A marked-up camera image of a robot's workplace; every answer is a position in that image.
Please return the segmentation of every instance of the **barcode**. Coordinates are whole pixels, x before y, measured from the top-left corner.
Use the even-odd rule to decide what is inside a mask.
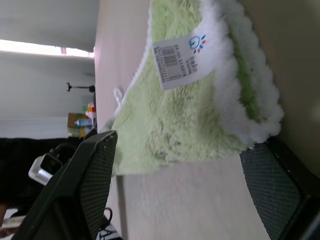
[[[187,75],[178,45],[156,47],[154,55],[163,83],[181,79]]]

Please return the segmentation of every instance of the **green towel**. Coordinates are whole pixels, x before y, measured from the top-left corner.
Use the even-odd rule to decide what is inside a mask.
[[[118,131],[113,174],[214,161],[279,133],[283,111],[272,71],[243,8],[236,0],[226,2],[221,8],[216,0],[151,1],[144,57],[112,126]],[[214,70],[192,84],[162,90],[151,44],[198,26],[214,33]]]

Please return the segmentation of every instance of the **black mesh pad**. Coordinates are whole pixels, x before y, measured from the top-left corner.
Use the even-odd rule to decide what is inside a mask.
[[[271,240],[277,240],[300,203],[300,192],[267,145],[257,144],[240,157],[256,210]]]
[[[117,135],[100,142],[79,187],[80,204],[92,239],[102,224],[109,195]]]

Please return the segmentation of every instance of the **logo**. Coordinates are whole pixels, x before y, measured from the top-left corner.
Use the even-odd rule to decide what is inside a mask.
[[[194,50],[193,51],[194,54],[196,52],[200,53],[201,49],[204,48],[204,44],[206,43],[205,38],[206,38],[206,35],[203,35],[202,37],[194,36],[193,38],[190,39],[189,45],[190,45],[190,48]]]

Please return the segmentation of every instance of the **cardboard box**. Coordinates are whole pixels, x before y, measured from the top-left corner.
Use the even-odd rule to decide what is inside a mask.
[[[83,138],[86,136],[86,130],[84,126],[78,126],[76,121],[79,119],[88,119],[84,113],[69,113],[68,115],[68,133],[71,137]]]

